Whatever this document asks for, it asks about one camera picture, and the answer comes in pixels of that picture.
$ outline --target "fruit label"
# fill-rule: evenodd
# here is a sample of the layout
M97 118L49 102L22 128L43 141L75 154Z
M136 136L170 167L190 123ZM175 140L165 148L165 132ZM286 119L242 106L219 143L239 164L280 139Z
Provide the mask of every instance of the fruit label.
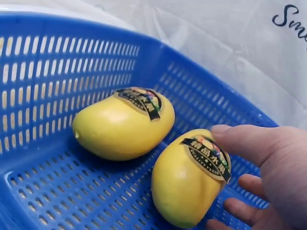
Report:
M202 135L194 138L185 138L181 144L186 146L188 154L212 178L227 183L231 178L230 158L216 143Z
M117 90L115 96L127 102L136 111L148 115L151 121L160 119L159 112L162 108L162 101L154 91L131 87Z

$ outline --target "black label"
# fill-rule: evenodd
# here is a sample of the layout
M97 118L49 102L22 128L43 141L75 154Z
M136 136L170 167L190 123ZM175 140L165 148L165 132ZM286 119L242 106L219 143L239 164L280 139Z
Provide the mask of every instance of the black label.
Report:
M214 146L217 146L211 139L205 138L207 141L211 142ZM210 175L213 175L214 178L224 179L229 182L231 174L228 171L228 166L230 163L228 159L221 150L221 148L209 149L196 139L184 139L181 144L186 145L189 149L191 156L197 161L204 169L208 171Z
M131 103L138 111L148 114L151 121L160 119L162 101L154 91L133 87L117 90L116 94L117 97Z

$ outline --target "basket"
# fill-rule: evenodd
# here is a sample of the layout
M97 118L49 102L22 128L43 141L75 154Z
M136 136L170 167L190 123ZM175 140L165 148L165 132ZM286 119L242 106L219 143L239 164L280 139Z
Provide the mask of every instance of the basket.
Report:
M0 229L175 229L156 211L151 171L178 135L213 124L275 127L265 114L186 57L133 32L36 13L0 14ZM118 88L154 88L174 105L164 141L129 162L102 160L75 141L75 114ZM233 178L204 220L248 226L222 202L267 203L237 185L255 165L232 157Z

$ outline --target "mango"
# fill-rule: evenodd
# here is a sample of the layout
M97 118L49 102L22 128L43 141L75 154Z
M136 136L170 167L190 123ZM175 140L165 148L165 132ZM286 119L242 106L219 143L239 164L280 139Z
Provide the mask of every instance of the mango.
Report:
M72 129L88 151L112 161L126 161L148 153L172 128L175 112L162 94L131 87L82 109Z
M230 179L229 154L209 130L195 129L174 140L158 157L152 173L152 197L160 214L180 228L204 217Z

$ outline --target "human hand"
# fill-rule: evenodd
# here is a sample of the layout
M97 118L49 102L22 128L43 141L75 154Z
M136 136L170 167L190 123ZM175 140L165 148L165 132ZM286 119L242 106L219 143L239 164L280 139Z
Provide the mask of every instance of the human hand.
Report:
M260 167L261 178L245 174L238 183L270 204L251 207L230 198L225 209L253 230L307 229L307 132L293 127L243 125L212 128L217 144ZM208 230L230 230L209 220Z

